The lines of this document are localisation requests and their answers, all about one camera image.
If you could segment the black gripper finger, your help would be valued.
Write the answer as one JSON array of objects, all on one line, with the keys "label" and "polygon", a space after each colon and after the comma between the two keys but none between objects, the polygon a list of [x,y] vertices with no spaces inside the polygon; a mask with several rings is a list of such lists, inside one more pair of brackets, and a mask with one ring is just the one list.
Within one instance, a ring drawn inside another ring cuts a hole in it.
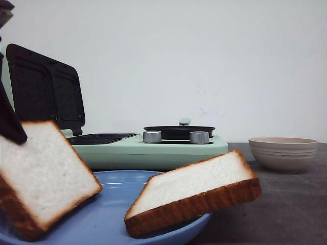
[{"label": "black gripper finger", "polygon": [[6,139],[23,144],[27,141],[27,135],[17,118],[7,97],[6,91],[1,82],[1,135]]}]

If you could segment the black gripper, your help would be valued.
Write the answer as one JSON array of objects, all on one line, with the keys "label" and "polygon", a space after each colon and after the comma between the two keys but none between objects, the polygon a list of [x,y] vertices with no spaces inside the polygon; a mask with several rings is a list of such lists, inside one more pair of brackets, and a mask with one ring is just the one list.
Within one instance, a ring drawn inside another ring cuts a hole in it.
[{"label": "black gripper", "polygon": [[2,28],[13,16],[15,6],[7,0],[0,0],[0,27]]}]

